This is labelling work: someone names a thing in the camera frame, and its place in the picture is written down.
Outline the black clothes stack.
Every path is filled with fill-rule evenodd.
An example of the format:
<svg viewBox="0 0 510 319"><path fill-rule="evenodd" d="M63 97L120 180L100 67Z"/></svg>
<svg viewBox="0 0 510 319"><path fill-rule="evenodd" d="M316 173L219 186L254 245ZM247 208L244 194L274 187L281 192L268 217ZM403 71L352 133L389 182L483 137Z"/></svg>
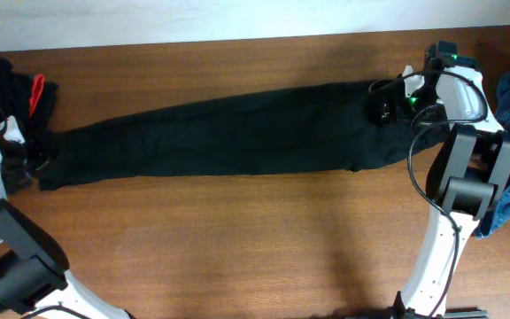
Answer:
<svg viewBox="0 0 510 319"><path fill-rule="evenodd" d="M58 146L49 122L57 93L58 85L48 82L44 75L16 73L10 61L0 58L0 109L22 125L26 141L53 143L54 158Z"/></svg>

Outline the black trousers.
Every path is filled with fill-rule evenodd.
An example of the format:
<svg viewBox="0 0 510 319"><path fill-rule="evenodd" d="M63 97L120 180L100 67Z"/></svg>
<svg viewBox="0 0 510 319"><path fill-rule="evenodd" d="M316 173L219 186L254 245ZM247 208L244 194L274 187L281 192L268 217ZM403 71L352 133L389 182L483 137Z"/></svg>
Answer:
<svg viewBox="0 0 510 319"><path fill-rule="evenodd" d="M135 176L273 175L377 169L442 143L407 123L380 128L367 82L264 91L131 114L58 133L39 186Z"/></svg>

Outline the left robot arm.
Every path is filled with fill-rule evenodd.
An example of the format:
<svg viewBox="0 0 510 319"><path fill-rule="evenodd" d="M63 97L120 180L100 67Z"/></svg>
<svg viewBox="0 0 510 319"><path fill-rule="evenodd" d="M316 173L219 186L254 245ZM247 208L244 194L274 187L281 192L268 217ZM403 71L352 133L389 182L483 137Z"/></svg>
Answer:
<svg viewBox="0 0 510 319"><path fill-rule="evenodd" d="M25 143L19 124L0 109L0 314L131 319L83 285L58 242L9 202L7 195L31 180Z"/></svg>

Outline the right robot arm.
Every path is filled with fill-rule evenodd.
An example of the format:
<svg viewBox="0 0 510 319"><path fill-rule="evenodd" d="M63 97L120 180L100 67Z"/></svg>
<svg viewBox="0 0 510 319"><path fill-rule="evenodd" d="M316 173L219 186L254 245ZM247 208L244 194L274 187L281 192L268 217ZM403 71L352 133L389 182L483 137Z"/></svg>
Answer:
<svg viewBox="0 0 510 319"><path fill-rule="evenodd" d="M424 67L407 66L392 81L368 89L367 115L379 127L407 122L449 135L415 189L429 204L429 226L405 287L379 318L485 318L478 308L449 310L446 298L460 256L484 216L499 202L510 176L510 133L494 117L483 92L476 58L461 56L455 43L425 51Z"/></svg>

